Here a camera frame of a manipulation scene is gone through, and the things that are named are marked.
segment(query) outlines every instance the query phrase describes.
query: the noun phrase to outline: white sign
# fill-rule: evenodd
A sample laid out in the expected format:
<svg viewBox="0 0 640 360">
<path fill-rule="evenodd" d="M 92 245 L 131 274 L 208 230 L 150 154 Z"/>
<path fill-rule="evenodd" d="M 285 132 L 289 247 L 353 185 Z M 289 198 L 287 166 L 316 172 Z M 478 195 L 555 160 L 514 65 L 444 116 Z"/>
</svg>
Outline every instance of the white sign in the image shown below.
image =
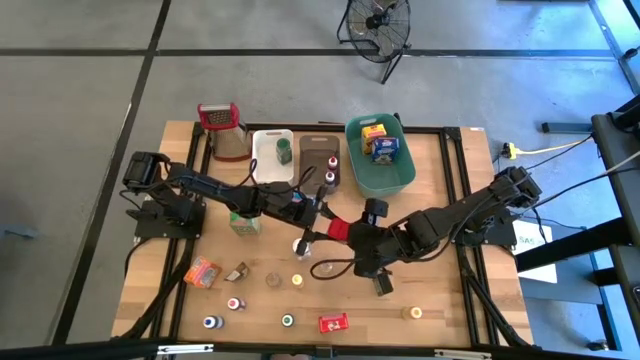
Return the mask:
<svg viewBox="0 0 640 360">
<path fill-rule="evenodd" d="M 540 235 L 538 224 L 517 220 L 513 222 L 513 230 L 515 230 L 517 239 L 516 249 L 513 251 L 514 255 L 518 255 L 545 244 L 542 235 Z M 543 225 L 542 231 L 544 232 L 547 241 L 553 241 L 553 238 L 551 237 L 551 228 L 549 226 Z M 519 273 L 518 276 L 554 284 L 558 283 L 556 266 L 554 264 L 523 271 Z"/>
</svg>

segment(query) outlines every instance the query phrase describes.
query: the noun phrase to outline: red package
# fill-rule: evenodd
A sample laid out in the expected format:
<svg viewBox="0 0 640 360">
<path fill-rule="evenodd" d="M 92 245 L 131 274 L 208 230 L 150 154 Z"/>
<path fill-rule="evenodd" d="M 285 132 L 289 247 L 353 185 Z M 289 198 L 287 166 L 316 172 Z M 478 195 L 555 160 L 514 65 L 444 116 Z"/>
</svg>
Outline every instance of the red package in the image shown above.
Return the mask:
<svg viewBox="0 0 640 360">
<path fill-rule="evenodd" d="M 340 315 L 325 315 L 318 318 L 318 328 L 321 333 L 328 333 L 336 330 L 346 330 L 349 328 L 347 313 Z"/>
</svg>

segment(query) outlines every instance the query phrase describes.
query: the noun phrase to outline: concrete floor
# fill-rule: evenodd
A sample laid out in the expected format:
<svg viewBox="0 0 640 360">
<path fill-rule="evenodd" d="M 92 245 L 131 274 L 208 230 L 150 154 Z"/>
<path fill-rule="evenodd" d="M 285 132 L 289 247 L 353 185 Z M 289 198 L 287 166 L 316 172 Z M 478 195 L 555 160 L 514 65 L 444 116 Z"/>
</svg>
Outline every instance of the concrete floor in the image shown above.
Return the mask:
<svg viewBox="0 0 640 360">
<path fill-rule="evenodd" d="M 619 6 L 616 1 L 621 3 L 599 3 L 605 12 Z M 159 47 L 333 49 L 344 3 L 173 1 Z M 146 48 L 160 5 L 160 0 L 3 1 L 0 48 Z M 432 0 L 411 5 L 415 49 L 608 48 L 585 3 Z M 47 341 L 141 62 L 139 57 L 0 57 L 6 129 L 0 150 L 10 154 L 0 160 L 0 219 L 42 234 L 32 241 L 9 236 L 0 242 L 0 286 L 8 289 L 0 299 L 0 348 Z M 588 121 L 632 97 L 613 59 L 407 58 L 385 86 L 376 83 L 380 72 L 380 65 L 359 57 L 156 58 L 125 159 L 135 150 L 156 150 L 165 121 L 197 120 L 195 106 L 201 102 L 234 101 L 248 122 L 344 122 L 397 111 L 411 125 L 484 127 L 497 153 L 505 141 L 536 149 L 580 139 L 542 135 L 539 124 Z M 544 157 L 515 163 L 534 164 Z M 591 143 L 533 175 L 545 194 L 552 194 L 602 170 Z M 569 214 L 569 206 L 582 211 Z M 134 228 L 126 208 L 112 198 L 72 342 L 109 337 Z M 619 213 L 609 184 L 599 181 L 541 208 L 541 215 L 595 225 Z M 587 325 L 599 326 L 593 309 L 539 300 L 527 306 L 536 343 L 545 348 L 583 351 L 575 333 L 565 328 L 590 340 L 600 335 L 581 333 Z M 565 327 L 546 320 L 550 309 L 562 314 L 558 318 Z M 633 357 L 636 351 L 632 343 L 624 353 L 610 355 Z"/>
</svg>

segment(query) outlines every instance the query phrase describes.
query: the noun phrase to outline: green bin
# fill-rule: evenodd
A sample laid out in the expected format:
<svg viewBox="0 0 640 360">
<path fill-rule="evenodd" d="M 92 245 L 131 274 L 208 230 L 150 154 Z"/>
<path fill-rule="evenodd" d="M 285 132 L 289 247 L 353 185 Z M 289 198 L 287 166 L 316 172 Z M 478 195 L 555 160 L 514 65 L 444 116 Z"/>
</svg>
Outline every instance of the green bin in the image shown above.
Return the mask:
<svg viewBox="0 0 640 360">
<path fill-rule="evenodd" d="M 361 135 L 365 126 L 383 124 L 388 136 L 400 139 L 398 154 L 391 165 L 378 165 L 371 155 L 362 154 Z M 360 192 L 365 198 L 381 198 L 400 192 L 416 178 L 416 168 L 411 159 L 402 125 L 395 116 L 375 114 L 352 119 L 344 127 L 349 147 L 351 166 Z"/>
</svg>

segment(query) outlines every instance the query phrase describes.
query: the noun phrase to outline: bottle cap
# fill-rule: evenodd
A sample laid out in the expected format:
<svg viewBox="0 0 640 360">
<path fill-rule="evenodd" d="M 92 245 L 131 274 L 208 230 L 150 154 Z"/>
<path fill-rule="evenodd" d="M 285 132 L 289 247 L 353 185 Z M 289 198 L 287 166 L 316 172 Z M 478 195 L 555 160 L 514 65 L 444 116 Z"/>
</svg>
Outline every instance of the bottle cap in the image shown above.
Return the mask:
<svg viewBox="0 0 640 360">
<path fill-rule="evenodd" d="M 420 319 L 422 317 L 422 309 L 415 306 L 409 309 L 409 315 L 414 319 Z"/>
<path fill-rule="evenodd" d="M 290 327 L 293 325 L 293 315 L 291 314 L 284 314 L 282 316 L 282 325 L 284 327 Z"/>
<path fill-rule="evenodd" d="M 207 329 L 213 329 L 216 326 L 216 319 L 213 316 L 207 316 L 204 318 L 204 321 L 202 321 L 202 325 Z"/>
<path fill-rule="evenodd" d="M 289 140 L 288 140 L 288 139 L 281 138 L 281 139 L 278 139 L 278 142 L 276 142 L 276 146 L 277 146 L 277 147 L 278 147 L 278 149 L 280 149 L 280 150 L 285 150 L 285 149 L 287 149 L 288 147 L 291 147 L 291 143 L 289 142 Z"/>
<path fill-rule="evenodd" d="M 300 274 L 295 274 L 293 275 L 293 277 L 291 278 L 291 282 L 293 283 L 293 285 L 302 285 L 302 275 Z"/>
<path fill-rule="evenodd" d="M 332 173 L 331 171 L 327 171 L 327 173 L 324 175 L 324 180 L 328 183 L 332 183 L 335 179 L 336 174 Z"/>
<path fill-rule="evenodd" d="M 240 300 L 238 298 L 231 298 L 227 301 L 227 306 L 231 310 L 238 310 L 240 308 Z"/>
</svg>

